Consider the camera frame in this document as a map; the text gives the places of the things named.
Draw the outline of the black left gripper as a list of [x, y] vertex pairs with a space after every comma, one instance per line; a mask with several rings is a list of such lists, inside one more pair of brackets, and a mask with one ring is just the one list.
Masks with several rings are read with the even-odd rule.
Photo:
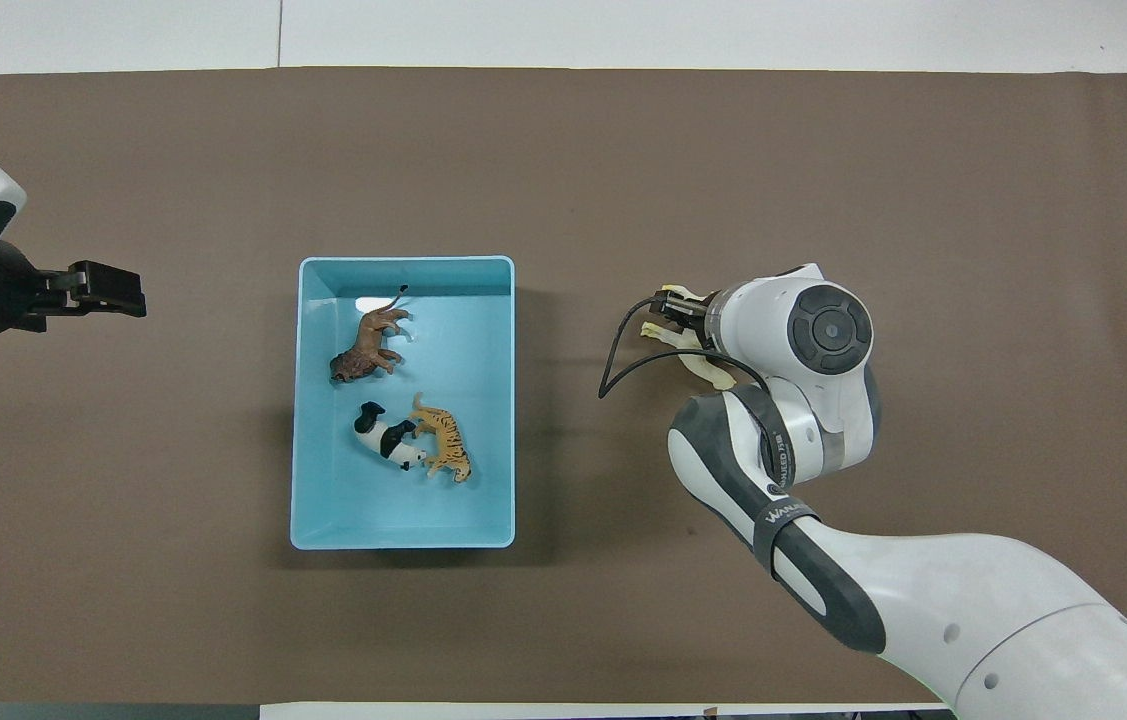
[[[68, 299], [68, 288], [76, 281]], [[144, 318], [141, 275], [103, 263], [73, 263], [71, 272], [41, 270], [14, 243], [0, 241], [0, 334], [45, 334], [50, 315], [96, 313]]]

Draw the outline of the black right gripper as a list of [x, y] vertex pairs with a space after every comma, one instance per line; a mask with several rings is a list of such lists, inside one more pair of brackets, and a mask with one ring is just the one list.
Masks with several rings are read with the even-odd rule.
[[687, 306], [654, 305], [653, 313], [668, 322], [686, 325], [694, 331], [708, 331], [711, 305], [718, 291], [696, 296], [686, 288], [659, 288], [653, 293], [653, 302], [659, 304], [687, 304]]

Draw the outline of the cream white horse toy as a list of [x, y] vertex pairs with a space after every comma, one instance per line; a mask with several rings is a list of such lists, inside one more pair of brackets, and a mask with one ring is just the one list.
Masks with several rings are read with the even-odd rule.
[[[682, 284], [663, 284], [662, 288], [686, 288]], [[687, 306], [687, 304], [671, 304], [673, 306]], [[677, 325], [678, 329], [671, 329], [665, 327], [665, 325], [656, 325], [654, 322], [644, 322], [641, 325], [640, 334], [642, 337], [651, 337], [654, 340], [664, 343], [672, 348], [677, 348], [677, 350], [715, 350], [713, 343], [708, 341], [703, 345], [704, 331], [694, 331], [691, 327], [686, 325]], [[724, 389], [729, 389], [736, 386], [736, 379], [727, 372], [727, 370], [719, 368], [715, 365], [713, 359], [708, 359], [704, 356], [696, 355], [678, 355], [678, 361], [686, 366], [687, 372], [695, 374], [696, 377], [704, 379], [706, 382], [711, 384], [715, 389], [724, 391]]]

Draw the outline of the brown lion toy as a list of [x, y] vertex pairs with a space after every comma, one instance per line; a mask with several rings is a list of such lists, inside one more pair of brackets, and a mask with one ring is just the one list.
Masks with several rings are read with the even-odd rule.
[[332, 384], [360, 381], [378, 370], [393, 375], [394, 368], [403, 363], [403, 357], [398, 352], [391, 352], [385, 346], [385, 334], [402, 332], [399, 320], [411, 318], [407, 310], [398, 306], [408, 288], [408, 284], [402, 284], [389, 304], [375, 306], [362, 315], [350, 347], [329, 361], [329, 381]]

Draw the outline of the orange striped tiger toy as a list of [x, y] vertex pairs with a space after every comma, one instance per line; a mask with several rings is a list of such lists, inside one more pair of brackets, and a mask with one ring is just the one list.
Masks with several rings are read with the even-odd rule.
[[415, 425], [411, 430], [412, 439], [421, 434], [431, 434], [436, 441], [435, 454], [423, 460], [427, 477], [435, 477], [444, 469], [450, 470], [453, 482], [458, 485], [465, 483], [472, 477], [472, 462], [468, 456], [461, 428], [449, 410], [421, 405], [421, 392], [417, 392], [412, 395], [412, 414], [408, 415], [408, 420]]

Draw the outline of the black white panda toy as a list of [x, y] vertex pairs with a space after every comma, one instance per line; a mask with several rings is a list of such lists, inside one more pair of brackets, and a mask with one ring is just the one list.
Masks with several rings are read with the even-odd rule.
[[352, 423], [354, 437], [372, 454], [388, 460], [400, 470], [408, 471], [421, 466], [423, 462], [429, 459], [429, 452], [408, 442], [415, 438], [418, 425], [408, 419], [387, 425], [383, 421], [383, 414], [385, 414], [384, 407], [376, 402], [360, 405], [360, 414]]

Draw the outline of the light blue storage box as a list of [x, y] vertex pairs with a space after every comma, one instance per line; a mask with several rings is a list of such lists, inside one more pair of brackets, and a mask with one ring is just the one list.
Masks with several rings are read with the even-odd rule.
[[[344, 384], [329, 361], [362, 315], [409, 288], [411, 318], [385, 346], [403, 357]], [[298, 550], [483, 550], [516, 537], [516, 269], [505, 256], [308, 258], [298, 270], [289, 537]], [[473, 474], [403, 471], [354, 436], [363, 402], [394, 425], [421, 405], [458, 420]]]

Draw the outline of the brown table mat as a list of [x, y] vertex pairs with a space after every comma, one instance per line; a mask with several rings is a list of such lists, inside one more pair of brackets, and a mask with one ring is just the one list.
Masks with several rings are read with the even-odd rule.
[[[818, 263], [882, 428], [834, 527], [984, 532], [1127, 616], [1127, 78], [269, 69], [0, 75], [34, 264], [150, 314], [0, 334], [0, 701], [924, 702], [674, 477], [700, 391], [598, 398], [627, 306]], [[310, 256], [507, 255], [517, 530], [289, 541]]]

